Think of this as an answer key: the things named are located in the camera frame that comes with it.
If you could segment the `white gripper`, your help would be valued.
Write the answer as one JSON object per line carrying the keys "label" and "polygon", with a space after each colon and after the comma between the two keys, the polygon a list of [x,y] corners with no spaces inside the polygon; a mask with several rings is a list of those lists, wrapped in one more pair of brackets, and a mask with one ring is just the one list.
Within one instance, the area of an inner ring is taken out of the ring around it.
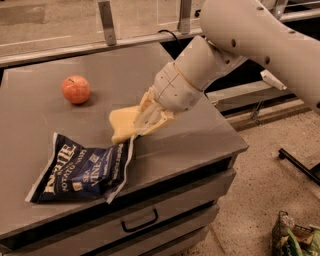
{"label": "white gripper", "polygon": [[[202,95],[181,74],[174,62],[167,63],[155,76],[153,87],[140,101],[139,114],[134,121],[136,134],[144,136],[154,133],[175,119],[173,112],[190,110]],[[155,100],[167,110],[156,108]]]}

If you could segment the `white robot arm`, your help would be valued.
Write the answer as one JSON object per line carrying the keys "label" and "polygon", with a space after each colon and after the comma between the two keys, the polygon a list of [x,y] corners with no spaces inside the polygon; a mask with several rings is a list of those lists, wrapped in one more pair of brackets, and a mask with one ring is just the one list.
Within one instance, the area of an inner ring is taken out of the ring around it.
{"label": "white robot arm", "polygon": [[190,110],[211,82],[250,59],[312,110],[320,105],[320,41],[292,30],[258,0],[206,0],[203,36],[156,75],[141,100],[134,127],[151,133]]}

